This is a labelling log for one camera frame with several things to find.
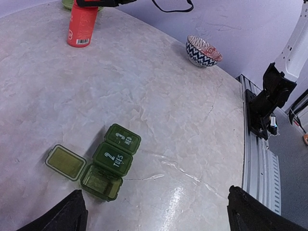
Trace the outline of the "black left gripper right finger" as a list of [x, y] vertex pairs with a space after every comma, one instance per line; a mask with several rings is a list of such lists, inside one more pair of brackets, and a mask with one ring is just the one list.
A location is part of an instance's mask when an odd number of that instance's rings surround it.
[[231, 231], [307, 231], [274, 213], [238, 186], [231, 186], [227, 206]]

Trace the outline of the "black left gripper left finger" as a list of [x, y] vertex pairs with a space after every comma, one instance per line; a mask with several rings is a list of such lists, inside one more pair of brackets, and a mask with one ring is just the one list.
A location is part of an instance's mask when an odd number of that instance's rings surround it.
[[21, 227], [21, 231], [85, 231], [88, 210], [82, 190], [74, 190], [38, 219]]

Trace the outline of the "green pill organizer box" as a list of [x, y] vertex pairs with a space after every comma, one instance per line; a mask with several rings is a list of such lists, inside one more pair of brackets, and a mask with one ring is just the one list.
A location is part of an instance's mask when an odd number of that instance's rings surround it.
[[140, 144], [141, 136], [113, 124], [94, 152], [91, 163], [57, 144], [49, 152], [45, 164], [71, 181], [79, 181], [88, 193], [104, 201], [114, 201]]

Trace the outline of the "orange pill bottle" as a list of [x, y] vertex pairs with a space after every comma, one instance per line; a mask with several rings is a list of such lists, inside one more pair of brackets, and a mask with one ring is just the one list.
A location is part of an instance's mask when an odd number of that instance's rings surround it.
[[82, 48], [90, 45], [98, 7], [80, 7], [73, 1], [67, 43], [72, 47]]

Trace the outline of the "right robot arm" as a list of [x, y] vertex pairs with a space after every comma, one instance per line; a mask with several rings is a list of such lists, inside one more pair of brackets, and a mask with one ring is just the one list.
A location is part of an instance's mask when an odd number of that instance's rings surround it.
[[[206, 81], [219, 74], [248, 74], [261, 82], [281, 52], [300, 10], [299, 0], [139, 0], [98, 15], [93, 41], [79, 69], [105, 80]], [[209, 40], [223, 56], [213, 67], [197, 67], [185, 50], [188, 35]]]

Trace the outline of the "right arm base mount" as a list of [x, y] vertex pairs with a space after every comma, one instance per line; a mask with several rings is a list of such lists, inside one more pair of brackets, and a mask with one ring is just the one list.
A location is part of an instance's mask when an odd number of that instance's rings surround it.
[[275, 63], [270, 63], [263, 75], [263, 90], [258, 95], [245, 90], [249, 130], [264, 140], [268, 140], [268, 133], [276, 134], [277, 129], [271, 124], [273, 112], [285, 105], [296, 87], [295, 82], [284, 76], [285, 73], [278, 71]]

